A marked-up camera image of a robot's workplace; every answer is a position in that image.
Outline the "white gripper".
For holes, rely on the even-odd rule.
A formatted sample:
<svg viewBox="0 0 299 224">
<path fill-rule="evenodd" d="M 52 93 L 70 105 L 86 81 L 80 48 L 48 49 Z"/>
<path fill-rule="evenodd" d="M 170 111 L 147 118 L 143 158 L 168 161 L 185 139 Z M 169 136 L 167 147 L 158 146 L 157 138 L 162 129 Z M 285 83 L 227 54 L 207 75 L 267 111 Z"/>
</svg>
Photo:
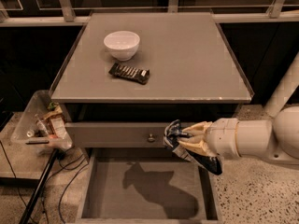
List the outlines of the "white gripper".
<svg viewBox="0 0 299 224">
<path fill-rule="evenodd" d="M 183 132 L 191 137 L 206 134 L 206 142 L 188 143 L 181 140 L 178 142 L 184 148 L 198 155 L 214 157 L 216 152 L 225 159 L 236 159 L 239 157 L 236 147 L 237 124 L 238 119 L 218 119 L 213 123 L 211 121 L 195 123 L 184 128 Z"/>
</svg>

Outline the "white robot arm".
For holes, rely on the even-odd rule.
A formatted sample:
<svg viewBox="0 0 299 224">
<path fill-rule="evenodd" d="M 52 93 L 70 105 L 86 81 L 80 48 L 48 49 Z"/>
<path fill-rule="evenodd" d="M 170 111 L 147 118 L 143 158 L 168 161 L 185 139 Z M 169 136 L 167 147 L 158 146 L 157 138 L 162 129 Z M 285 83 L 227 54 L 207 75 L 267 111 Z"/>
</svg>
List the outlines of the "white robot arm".
<svg viewBox="0 0 299 224">
<path fill-rule="evenodd" d="M 285 104 L 299 86 L 299 54 L 280 80 L 263 111 L 268 120 L 218 119 L 184 130 L 189 138 L 178 142 L 201 155 L 227 158 L 254 157 L 277 165 L 296 165 L 299 160 L 299 107 Z"/>
</svg>

